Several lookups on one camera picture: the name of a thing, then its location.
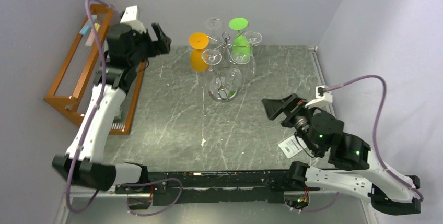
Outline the orange plastic wine glass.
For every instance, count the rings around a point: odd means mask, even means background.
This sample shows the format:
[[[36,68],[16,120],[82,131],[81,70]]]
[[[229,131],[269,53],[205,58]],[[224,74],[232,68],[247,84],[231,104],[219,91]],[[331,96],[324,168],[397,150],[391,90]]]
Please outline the orange plastic wine glass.
[[[209,45],[209,38],[203,32],[195,32],[189,37],[189,45],[193,49],[190,55],[191,68],[196,72],[204,72],[208,64],[202,59],[202,53]]]

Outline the clear stemmed wine glass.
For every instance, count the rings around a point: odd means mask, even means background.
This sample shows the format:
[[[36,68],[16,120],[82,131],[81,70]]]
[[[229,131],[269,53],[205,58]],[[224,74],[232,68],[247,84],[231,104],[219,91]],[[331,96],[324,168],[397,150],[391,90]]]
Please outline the clear stemmed wine glass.
[[[204,63],[208,65],[207,71],[205,71],[206,76],[215,75],[219,71],[219,64],[223,57],[218,49],[206,49],[201,54],[201,58]]]

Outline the green plastic wine glass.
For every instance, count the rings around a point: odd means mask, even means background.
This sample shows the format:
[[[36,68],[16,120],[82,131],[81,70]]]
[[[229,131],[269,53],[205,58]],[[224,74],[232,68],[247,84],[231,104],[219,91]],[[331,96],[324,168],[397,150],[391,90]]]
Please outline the green plastic wine glass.
[[[236,37],[232,41],[231,57],[234,62],[244,64],[250,59],[250,44],[247,42],[244,33],[248,26],[245,18],[234,18],[229,22],[230,29],[237,31]]]

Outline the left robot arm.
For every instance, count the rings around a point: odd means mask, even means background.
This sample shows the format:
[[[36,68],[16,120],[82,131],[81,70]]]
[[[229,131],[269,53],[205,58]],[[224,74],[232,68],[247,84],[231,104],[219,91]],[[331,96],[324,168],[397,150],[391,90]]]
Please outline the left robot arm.
[[[137,193],[148,189],[146,166],[127,162],[104,164],[103,156],[114,117],[137,78],[140,64],[151,57],[170,53],[171,38],[160,24],[151,26],[156,41],[149,33],[138,32],[126,23],[109,28],[105,65],[98,69],[94,78],[85,118],[66,153],[54,156],[52,161],[53,169],[66,180],[67,187],[106,191],[116,185],[125,185]]]

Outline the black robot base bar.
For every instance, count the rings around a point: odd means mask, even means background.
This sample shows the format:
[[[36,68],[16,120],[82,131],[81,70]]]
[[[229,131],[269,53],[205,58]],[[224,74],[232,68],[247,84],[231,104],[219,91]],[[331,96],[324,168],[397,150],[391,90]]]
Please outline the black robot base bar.
[[[118,185],[114,192],[136,199],[150,199],[154,206],[193,203],[285,203],[285,193],[307,191],[299,171],[237,170],[212,172],[151,172],[150,186]]]

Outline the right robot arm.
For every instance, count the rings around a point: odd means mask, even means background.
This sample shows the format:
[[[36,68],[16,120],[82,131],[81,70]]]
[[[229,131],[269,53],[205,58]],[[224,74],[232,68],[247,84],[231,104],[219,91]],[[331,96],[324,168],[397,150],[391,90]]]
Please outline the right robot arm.
[[[370,201],[373,209],[387,215],[419,214],[421,203],[414,195],[419,177],[404,176],[383,165],[374,147],[344,132],[344,122],[322,109],[332,101],[331,92],[324,91],[319,91],[309,102],[294,93],[282,99],[262,99],[267,118],[274,120],[284,113],[281,126],[295,130],[295,139],[306,145],[309,155],[322,158],[328,152],[329,164],[355,173],[343,175],[292,162],[282,186],[293,190],[322,187],[348,194]]]

